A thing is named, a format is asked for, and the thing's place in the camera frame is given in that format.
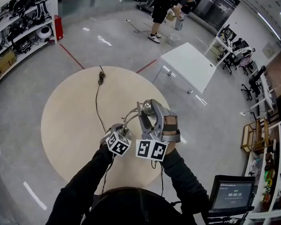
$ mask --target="wall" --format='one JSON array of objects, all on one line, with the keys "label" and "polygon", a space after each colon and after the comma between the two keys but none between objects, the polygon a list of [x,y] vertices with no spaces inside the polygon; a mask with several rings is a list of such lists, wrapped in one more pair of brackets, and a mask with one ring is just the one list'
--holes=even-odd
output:
[{"label": "wall", "polygon": [[276,96],[279,97],[281,95],[281,52],[267,66],[266,75],[269,76]]},{"label": "wall", "polygon": [[[251,48],[256,49],[252,59],[256,61],[258,67],[267,66],[281,51],[276,39],[272,36],[268,28],[242,2],[228,18],[225,25],[227,24],[230,24],[231,29],[237,34],[235,39],[242,38]],[[269,59],[262,52],[262,49],[267,43],[270,43],[275,50],[275,54]]]}]

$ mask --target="person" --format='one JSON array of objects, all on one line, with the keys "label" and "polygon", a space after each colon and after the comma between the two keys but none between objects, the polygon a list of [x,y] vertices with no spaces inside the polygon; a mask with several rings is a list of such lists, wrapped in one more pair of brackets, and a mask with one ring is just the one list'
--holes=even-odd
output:
[{"label": "person", "polygon": [[194,0],[157,0],[154,4],[154,10],[152,14],[154,24],[152,26],[151,34],[148,38],[156,43],[160,43],[159,38],[161,38],[161,36],[157,32],[160,24],[163,23],[168,10],[171,8],[177,17],[177,20],[181,21],[183,20],[183,17],[180,16],[180,10],[182,6],[193,1]]},{"label": "person", "polygon": [[[173,116],[165,117],[166,124],[176,124]],[[175,135],[167,131],[164,135]],[[81,224],[196,224],[193,214],[202,214],[207,220],[210,208],[206,190],[171,142],[161,162],[164,172],[171,178],[177,197],[181,200],[180,214],[164,197],[137,187],[120,187],[104,192],[93,204],[94,192],[112,162],[113,154],[106,142],[72,179],[61,189],[54,203],[47,225]]]},{"label": "person", "polygon": [[[195,6],[197,0],[193,0],[193,2],[188,2],[187,4],[185,4],[182,8],[181,8],[181,14],[183,14],[183,16],[187,16],[189,15],[189,13],[191,12],[192,8]],[[182,25],[183,25],[183,20],[179,21],[178,19],[176,20],[175,25],[173,26],[174,29],[180,31],[182,29]]]}]

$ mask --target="white bucket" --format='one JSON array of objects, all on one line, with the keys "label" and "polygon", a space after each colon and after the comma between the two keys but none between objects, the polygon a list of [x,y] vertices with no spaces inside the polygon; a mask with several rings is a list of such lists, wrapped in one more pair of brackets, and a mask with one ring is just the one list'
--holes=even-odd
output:
[{"label": "white bucket", "polygon": [[167,43],[170,44],[171,46],[175,46],[176,42],[180,40],[180,37],[175,34],[175,33],[171,33],[170,37],[167,39]]}]

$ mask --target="black jacket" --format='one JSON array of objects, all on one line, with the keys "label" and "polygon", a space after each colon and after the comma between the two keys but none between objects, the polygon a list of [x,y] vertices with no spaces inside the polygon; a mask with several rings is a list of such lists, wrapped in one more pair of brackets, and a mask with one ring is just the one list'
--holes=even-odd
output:
[{"label": "black jacket", "polygon": [[172,179],[173,187],[182,203],[182,214],[160,195],[134,187],[107,191],[100,201],[93,205],[94,192],[111,161],[112,153],[107,145],[104,145],[66,187],[61,189],[46,224],[79,225],[83,214],[86,214],[83,224],[99,224],[106,221],[130,224],[195,224],[192,215],[199,212],[205,220],[209,210],[207,192],[176,149],[164,157],[161,165]]}]

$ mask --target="black cable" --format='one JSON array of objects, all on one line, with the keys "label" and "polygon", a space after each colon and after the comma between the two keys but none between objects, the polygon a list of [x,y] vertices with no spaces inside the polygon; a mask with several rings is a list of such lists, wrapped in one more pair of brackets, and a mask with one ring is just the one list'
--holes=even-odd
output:
[{"label": "black cable", "polygon": [[110,170],[112,164],[113,164],[113,160],[114,160],[114,153],[112,154],[112,161],[111,161],[111,164],[109,165],[109,167],[107,168],[106,172],[105,172],[105,176],[104,176],[104,183],[103,183],[103,188],[102,188],[102,192],[101,192],[101,196],[104,192],[104,187],[105,187],[105,184],[106,184],[106,176],[107,176],[107,172]]},{"label": "black cable", "polygon": [[140,30],[138,30],[136,27],[134,27],[134,28],[135,28],[135,30],[133,31],[134,33],[140,33],[140,32],[151,32],[151,31],[140,31]]},{"label": "black cable", "polygon": [[[157,164],[157,161],[155,161],[155,166],[153,166],[153,160],[151,160],[151,167],[153,169],[156,169],[156,164]],[[162,187],[162,190],[161,190],[161,197],[163,196],[163,166],[161,166],[161,187]]]},{"label": "black cable", "polygon": [[101,121],[103,130],[104,130],[104,132],[106,133],[105,126],[104,126],[103,121],[102,121],[102,119],[101,119],[101,117],[100,117],[100,115],[99,115],[99,112],[98,112],[98,104],[97,104],[97,97],[98,97],[99,88],[100,88],[100,86],[103,84],[104,78],[105,78],[105,76],[106,76],[101,66],[100,66],[100,68],[101,68],[102,72],[100,72],[100,74],[99,74],[99,80],[98,80],[99,86],[98,86],[98,90],[97,90],[97,94],[96,94],[96,111],[97,111],[98,118],[99,118],[100,121]]}]

